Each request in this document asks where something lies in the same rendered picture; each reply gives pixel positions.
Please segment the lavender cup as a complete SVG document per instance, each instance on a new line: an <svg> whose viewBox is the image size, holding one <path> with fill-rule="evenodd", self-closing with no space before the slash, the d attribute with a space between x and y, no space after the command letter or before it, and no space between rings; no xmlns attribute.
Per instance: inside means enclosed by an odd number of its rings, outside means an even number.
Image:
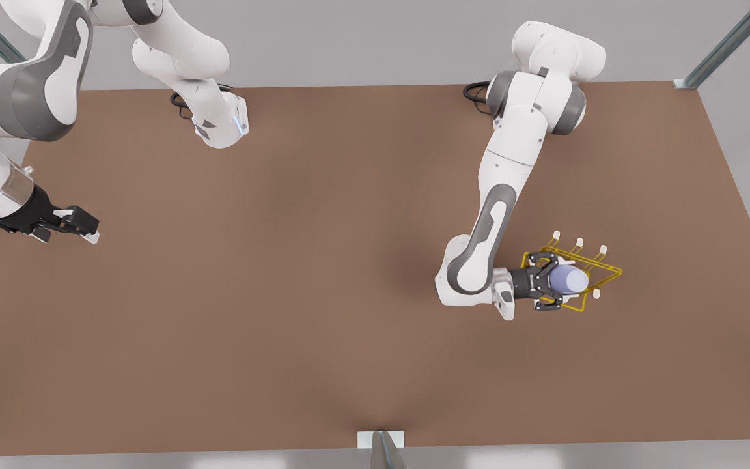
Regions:
<svg viewBox="0 0 750 469"><path fill-rule="evenodd" d="M549 287L563 296L574 296L589 287L587 273L574 264L558 264L548 272Z"/></svg>

